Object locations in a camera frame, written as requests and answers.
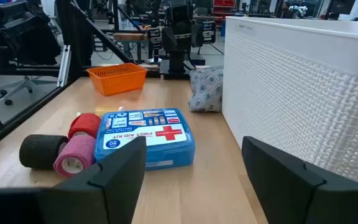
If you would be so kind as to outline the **pink bandage roll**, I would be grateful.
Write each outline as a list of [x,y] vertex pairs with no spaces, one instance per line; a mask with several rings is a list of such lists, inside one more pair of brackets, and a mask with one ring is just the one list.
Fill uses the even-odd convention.
[[94,162],[95,138],[87,134],[73,136],[53,163],[54,170],[65,177],[91,167]]

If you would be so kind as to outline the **silver aluminium extrusion post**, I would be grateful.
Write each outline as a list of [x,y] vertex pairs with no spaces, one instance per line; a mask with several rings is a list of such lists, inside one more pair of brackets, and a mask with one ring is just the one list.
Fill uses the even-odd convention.
[[67,84],[71,63],[71,46],[65,45],[62,52],[60,69],[58,73],[57,87],[64,87]]

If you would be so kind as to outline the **black bandage roll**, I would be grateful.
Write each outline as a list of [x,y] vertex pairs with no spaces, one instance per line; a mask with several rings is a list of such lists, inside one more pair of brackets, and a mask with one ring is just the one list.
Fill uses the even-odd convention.
[[40,170],[53,170],[59,153],[68,143],[66,136],[28,135],[19,149],[19,160],[24,167]]

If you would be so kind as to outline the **red tool cabinet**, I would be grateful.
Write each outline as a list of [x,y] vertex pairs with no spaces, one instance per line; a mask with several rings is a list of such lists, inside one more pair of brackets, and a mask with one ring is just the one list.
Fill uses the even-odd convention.
[[212,14],[216,17],[230,16],[236,10],[236,0],[213,0]]

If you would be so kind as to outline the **small red block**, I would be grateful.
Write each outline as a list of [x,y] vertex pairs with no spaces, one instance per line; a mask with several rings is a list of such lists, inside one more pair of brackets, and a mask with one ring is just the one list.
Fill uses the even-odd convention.
[[101,118],[94,113],[83,113],[76,117],[70,125],[68,138],[71,139],[75,134],[85,133],[93,138],[97,137]]

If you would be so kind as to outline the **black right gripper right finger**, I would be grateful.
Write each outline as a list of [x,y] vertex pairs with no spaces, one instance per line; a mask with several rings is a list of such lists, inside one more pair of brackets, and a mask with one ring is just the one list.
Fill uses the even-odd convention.
[[358,182],[250,136],[242,158],[269,224],[358,224]]

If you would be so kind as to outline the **blue first aid kit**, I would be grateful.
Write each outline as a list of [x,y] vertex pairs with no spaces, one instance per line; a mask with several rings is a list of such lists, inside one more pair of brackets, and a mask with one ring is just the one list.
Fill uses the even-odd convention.
[[145,168],[168,169],[192,165],[195,140],[178,108],[105,113],[96,137],[94,159],[100,161],[137,137],[147,145]]

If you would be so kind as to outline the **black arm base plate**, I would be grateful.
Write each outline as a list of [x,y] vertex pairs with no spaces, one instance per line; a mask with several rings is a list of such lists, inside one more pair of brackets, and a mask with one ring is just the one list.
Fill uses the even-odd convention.
[[206,68],[204,65],[192,66],[189,61],[162,60],[159,73],[164,80],[189,80],[192,70]]

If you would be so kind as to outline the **black office chair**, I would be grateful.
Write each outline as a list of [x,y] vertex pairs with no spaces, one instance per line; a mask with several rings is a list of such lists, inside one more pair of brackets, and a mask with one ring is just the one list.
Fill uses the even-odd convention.
[[0,4],[0,70],[55,65],[61,53],[50,18],[28,0]]

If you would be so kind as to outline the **white textured plastic basket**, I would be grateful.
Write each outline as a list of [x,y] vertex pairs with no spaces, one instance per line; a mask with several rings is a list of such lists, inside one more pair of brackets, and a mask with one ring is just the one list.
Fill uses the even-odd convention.
[[228,17],[222,112],[238,143],[358,182],[358,22]]

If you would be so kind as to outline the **orange plastic mesh basket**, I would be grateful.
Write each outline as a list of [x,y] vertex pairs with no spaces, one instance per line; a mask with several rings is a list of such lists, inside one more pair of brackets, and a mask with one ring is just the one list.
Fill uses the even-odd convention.
[[86,70],[96,90],[104,96],[143,88],[147,70],[134,63],[122,63]]

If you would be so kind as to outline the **person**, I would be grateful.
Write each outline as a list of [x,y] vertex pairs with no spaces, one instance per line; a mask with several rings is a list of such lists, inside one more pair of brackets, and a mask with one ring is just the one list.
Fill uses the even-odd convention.
[[293,11],[290,9],[290,3],[284,2],[282,6],[282,14],[280,16],[281,19],[293,19]]

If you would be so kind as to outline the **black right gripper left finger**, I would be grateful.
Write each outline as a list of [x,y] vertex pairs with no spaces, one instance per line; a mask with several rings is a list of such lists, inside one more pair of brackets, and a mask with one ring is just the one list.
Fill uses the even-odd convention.
[[44,224],[131,224],[145,174],[146,139],[137,137],[91,167],[44,190]]

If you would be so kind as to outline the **grey patterned cloth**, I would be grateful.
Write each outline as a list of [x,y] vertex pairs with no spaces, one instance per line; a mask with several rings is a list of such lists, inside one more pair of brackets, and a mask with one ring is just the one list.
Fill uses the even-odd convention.
[[188,104],[192,112],[222,111],[223,102],[223,65],[192,70],[190,87],[193,92]]

